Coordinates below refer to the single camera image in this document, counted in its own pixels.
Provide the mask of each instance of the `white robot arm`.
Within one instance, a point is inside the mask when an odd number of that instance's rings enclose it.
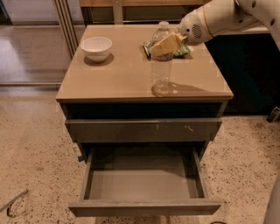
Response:
[[[280,50],[280,0],[213,0],[182,18],[188,45],[265,25]]]

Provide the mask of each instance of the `clear plastic bottle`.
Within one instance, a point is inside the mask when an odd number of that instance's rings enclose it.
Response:
[[[160,22],[158,30],[152,37],[152,45],[162,40],[171,33],[168,22]],[[151,54],[151,82],[153,90],[160,95],[168,94],[170,73],[172,70],[173,53],[160,57]]]

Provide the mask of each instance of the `wooden tabletop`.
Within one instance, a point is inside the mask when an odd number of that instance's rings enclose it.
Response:
[[[142,47],[158,28],[154,24],[88,25],[82,37],[112,40],[106,61],[94,63],[78,47],[57,94],[58,102],[157,102],[229,100],[233,97],[204,44],[184,59],[174,59],[171,89],[165,97],[151,91],[151,62]]]

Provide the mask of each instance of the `bowl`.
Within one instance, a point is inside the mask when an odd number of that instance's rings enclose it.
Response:
[[[103,62],[110,55],[111,46],[112,41],[104,37],[87,38],[80,44],[85,56],[94,62]]]

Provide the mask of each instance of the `empty drawer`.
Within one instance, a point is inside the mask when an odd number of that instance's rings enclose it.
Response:
[[[150,145],[91,150],[77,217],[213,214],[195,149]]]
[[[74,142],[199,142],[214,140],[220,118],[157,120],[66,120]]]

